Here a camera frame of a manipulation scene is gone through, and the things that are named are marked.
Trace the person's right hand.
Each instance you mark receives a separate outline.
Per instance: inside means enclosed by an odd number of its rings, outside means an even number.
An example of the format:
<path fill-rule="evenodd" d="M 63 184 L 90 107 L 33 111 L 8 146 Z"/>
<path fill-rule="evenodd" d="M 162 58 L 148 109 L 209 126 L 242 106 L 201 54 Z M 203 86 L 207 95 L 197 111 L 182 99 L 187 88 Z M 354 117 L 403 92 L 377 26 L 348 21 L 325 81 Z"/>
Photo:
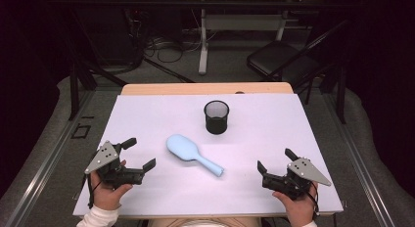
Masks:
<path fill-rule="evenodd" d="M 310 223 L 314 217 L 315 203 L 318 185 L 313 182 L 308 195 L 293 201 L 283 193 L 275 191 L 272 196 L 278 199 L 285 207 L 291 227 L 301 227 Z"/>

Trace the white table board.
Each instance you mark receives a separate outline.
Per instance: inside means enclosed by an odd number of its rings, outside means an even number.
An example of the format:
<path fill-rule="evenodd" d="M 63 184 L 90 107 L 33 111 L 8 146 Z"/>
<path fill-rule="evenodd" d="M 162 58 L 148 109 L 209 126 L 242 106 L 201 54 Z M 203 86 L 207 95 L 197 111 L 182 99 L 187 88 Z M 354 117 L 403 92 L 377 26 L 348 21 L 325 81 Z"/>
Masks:
<path fill-rule="evenodd" d="M 136 138 L 136 145 L 120 155 L 129 167 L 141 167 L 150 159 L 157 162 L 142 184 L 122 198 L 121 217 L 278 215 L 285 209 L 262 187 L 258 161 L 270 173 L 284 175 L 289 148 L 322 173 L 328 171 L 297 95 L 221 95 L 230 114 L 228 128 L 220 135 L 205 127 L 204 107 L 212 99 L 210 95 L 116 99 L 102 138 L 112 143 Z M 166 140 L 175 134 L 193 141 L 204 158 L 224 169 L 223 174 L 217 177 L 198 161 L 171 153 Z"/>

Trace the black mesh cup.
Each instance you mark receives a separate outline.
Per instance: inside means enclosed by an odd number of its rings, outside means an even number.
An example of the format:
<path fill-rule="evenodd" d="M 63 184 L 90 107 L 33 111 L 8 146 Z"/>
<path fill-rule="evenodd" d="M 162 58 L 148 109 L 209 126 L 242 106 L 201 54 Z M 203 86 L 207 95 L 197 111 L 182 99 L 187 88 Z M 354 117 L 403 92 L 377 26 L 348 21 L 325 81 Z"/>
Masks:
<path fill-rule="evenodd" d="M 227 130 L 229 106 L 219 100 L 208 102 L 204 107 L 206 129 L 213 135 L 219 135 Z"/>

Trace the black metal stand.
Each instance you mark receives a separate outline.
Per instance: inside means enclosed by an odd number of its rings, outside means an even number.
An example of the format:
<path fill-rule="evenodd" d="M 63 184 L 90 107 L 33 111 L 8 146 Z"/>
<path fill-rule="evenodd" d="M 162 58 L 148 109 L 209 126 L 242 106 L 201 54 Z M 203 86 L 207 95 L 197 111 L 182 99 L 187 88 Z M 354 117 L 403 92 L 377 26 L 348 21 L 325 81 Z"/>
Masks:
<path fill-rule="evenodd" d="M 78 83 L 81 83 L 87 91 L 94 91 L 98 84 L 93 77 L 96 73 L 105 77 L 107 80 L 123 87 L 127 84 L 126 81 L 114 76 L 103 68 L 94 65 L 88 61 L 81 61 L 71 66 L 69 72 L 69 86 L 70 86 L 70 116 L 69 120 L 73 120 L 80 111 L 80 99 L 78 92 Z"/>

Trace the black floor socket frame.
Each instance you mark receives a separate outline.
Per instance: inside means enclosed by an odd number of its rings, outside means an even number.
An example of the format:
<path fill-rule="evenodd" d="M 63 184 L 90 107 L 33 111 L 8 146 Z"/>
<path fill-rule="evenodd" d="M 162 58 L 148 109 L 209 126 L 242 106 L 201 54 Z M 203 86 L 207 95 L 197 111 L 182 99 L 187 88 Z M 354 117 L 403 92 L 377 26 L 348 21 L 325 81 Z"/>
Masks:
<path fill-rule="evenodd" d="M 89 131 L 91 129 L 90 125 L 85 125 L 85 124 L 78 124 L 72 134 L 71 134 L 71 139 L 86 139 Z"/>

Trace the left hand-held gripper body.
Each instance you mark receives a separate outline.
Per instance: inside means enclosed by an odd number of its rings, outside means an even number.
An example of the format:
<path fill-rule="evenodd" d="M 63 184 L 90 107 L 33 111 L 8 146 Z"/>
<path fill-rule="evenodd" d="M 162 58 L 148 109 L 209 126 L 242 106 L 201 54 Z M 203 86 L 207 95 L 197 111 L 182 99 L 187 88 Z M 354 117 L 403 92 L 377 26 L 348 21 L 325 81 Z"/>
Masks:
<path fill-rule="evenodd" d="M 103 183 L 114 188 L 123 184 L 141 185 L 145 171 L 142 168 L 127 168 L 121 164 L 120 144 L 106 141 L 101 145 L 85 168 L 84 174 L 90 175 L 91 172 L 96 171 Z"/>

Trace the light blue hairbrush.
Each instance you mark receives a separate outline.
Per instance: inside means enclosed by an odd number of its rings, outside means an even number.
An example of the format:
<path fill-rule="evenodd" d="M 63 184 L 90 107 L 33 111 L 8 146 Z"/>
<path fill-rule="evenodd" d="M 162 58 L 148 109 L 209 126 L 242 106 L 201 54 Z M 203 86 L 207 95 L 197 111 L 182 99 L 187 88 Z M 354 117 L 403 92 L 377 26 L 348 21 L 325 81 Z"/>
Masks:
<path fill-rule="evenodd" d="M 204 158 L 199 153 L 198 146 L 183 135 L 175 134 L 169 136 L 166 140 L 166 146 L 171 153 L 182 160 L 196 160 L 217 177 L 223 174 L 224 169 L 221 166 Z"/>

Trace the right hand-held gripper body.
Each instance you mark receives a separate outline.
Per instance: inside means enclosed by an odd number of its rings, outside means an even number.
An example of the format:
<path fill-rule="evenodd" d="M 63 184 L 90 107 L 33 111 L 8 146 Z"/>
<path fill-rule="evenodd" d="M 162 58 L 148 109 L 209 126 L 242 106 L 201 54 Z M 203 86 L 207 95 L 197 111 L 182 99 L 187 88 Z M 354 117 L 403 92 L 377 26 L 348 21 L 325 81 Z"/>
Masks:
<path fill-rule="evenodd" d="M 266 172 L 262 175 L 262 187 L 283 193 L 291 200 L 305 195 L 313 182 L 331 186 L 331 181 L 314 164 L 305 158 L 299 158 L 287 165 L 287 174 L 283 176 Z"/>

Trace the black folding chair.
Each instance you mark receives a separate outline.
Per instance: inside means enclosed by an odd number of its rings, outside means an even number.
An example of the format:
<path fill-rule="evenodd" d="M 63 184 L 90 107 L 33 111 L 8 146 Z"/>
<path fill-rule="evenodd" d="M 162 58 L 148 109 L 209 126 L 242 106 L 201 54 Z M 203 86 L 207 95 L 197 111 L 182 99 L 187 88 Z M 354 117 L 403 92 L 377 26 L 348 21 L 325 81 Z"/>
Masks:
<path fill-rule="evenodd" d="M 256 72 L 265 82 L 286 82 L 293 90 L 302 87 L 307 91 L 305 102 L 309 102 L 313 80 L 335 66 L 335 61 L 319 61 L 317 52 L 328 44 L 349 21 L 342 21 L 322 33 L 301 49 L 283 41 L 272 41 L 247 57 L 247 66 Z"/>

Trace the white-framed desk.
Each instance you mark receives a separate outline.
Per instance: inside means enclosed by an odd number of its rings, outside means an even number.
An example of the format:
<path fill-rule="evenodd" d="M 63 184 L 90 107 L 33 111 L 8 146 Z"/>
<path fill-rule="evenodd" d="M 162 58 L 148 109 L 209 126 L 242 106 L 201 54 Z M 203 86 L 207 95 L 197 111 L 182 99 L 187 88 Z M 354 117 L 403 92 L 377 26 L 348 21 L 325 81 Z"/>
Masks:
<path fill-rule="evenodd" d="M 199 74 L 207 73 L 209 30 L 274 30 L 275 39 L 282 38 L 286 20 L 282 15 L 211 15 L 201 9 L 201 56 Z"/>

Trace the person's left hand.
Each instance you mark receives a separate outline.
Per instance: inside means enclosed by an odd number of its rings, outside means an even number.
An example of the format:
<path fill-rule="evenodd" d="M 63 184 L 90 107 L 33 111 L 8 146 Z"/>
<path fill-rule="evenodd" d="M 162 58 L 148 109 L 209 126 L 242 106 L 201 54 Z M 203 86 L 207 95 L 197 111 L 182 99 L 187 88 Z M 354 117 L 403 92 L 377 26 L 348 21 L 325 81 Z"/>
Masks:
<path fill-rule="evenodd" d="M 121 198 L 133 188 L 132 184 L 123 184 L 118 188 L 107 185 L 101 181 L 98 173 L 90 173 L 92 185 L 93 204 L 103 210 L 116 210 L 121 207 Z"/>

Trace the metal floor rail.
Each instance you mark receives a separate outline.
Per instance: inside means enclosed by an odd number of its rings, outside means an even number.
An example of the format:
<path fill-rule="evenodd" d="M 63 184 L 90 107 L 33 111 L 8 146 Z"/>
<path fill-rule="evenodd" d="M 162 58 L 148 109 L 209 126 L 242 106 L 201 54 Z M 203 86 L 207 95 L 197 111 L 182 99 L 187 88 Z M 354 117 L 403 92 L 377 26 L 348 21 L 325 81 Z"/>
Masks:
<path fill-rule="evenodd" d="M 60 160 L 70 134 L 88 106 L 94 91 L 84 91 L 79 109 L 71 116 L 69 96 L 64 91 L 45 129 L 11 187 L 0 199 L 0 227 L 22 227 Z"/>
<path fill-rule="evenodd" d="M 372 176 L 370 175 L 361 154 L 352 139 L 352 136 L 346 125 L 341 122 L 336 111 L 336 102 L 331 95 L 323 95 L 324 102 L 330 112 L 331 118 L 336 124 L 342 139 L 346 144 L 346 151 L 353 169 L 359 179 L 362 189 L 366 195 L 369 204 L 378 220 L 380 227 L 395 227 L 395 223 L 386 208 L 386 204 L 381 197 L 378 187 L 375 185 Z"/>

